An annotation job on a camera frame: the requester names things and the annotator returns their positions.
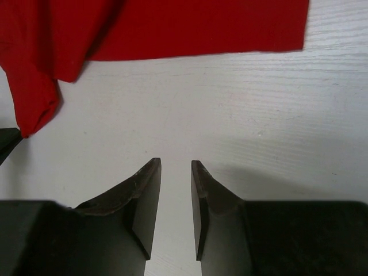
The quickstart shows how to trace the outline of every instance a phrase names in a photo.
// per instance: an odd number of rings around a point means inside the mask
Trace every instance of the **black object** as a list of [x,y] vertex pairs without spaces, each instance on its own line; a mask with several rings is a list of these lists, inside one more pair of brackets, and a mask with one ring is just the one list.
[[22,140],[17,128],[0,128],[0,165]]
[[143,276],[160,177],[156,158],[75,209],[51,201],[0,202],[0,275]]
[[368,275],[368,207],[347,201],[245,201],[191,165],[203,276]]

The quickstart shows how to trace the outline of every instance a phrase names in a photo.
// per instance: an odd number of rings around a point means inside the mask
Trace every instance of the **scratched surface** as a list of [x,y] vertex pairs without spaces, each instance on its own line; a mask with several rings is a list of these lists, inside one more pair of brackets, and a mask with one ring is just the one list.
[[367,13],[367,0],[312,0],[302,52],[89,63],[60,82],[55,119],[0,167],[0,198],[77,206],[161,157],[149,276],[200,275],[192,159],[244,198],[368,202]]

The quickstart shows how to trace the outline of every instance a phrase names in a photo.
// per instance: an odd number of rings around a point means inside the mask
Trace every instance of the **red cloth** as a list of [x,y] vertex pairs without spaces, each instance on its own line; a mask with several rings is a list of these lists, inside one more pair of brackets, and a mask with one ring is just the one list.
[[308,0],[0,0],[0,66],[22,135],[83,61],[302,49]]

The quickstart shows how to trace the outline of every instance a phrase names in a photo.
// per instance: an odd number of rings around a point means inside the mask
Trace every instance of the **wood grain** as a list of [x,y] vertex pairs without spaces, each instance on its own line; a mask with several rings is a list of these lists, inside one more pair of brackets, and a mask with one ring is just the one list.
[[[0,196],[75,206],[161,157],[150,276],[200,275],[192,159],[247,198],[368,202],[367,13],[367,0],[311,0],[301,52],[91,62],[2,165]],[[0,90],[14,125],[4,74]]]

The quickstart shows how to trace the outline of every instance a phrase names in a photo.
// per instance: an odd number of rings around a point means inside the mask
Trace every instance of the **red t-shirt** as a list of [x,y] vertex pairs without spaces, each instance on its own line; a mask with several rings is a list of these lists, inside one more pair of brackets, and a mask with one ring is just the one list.
[[303,48],[308,0],[2,0],[0,66],[23,137],[59,103],[56,80],[84,60]]

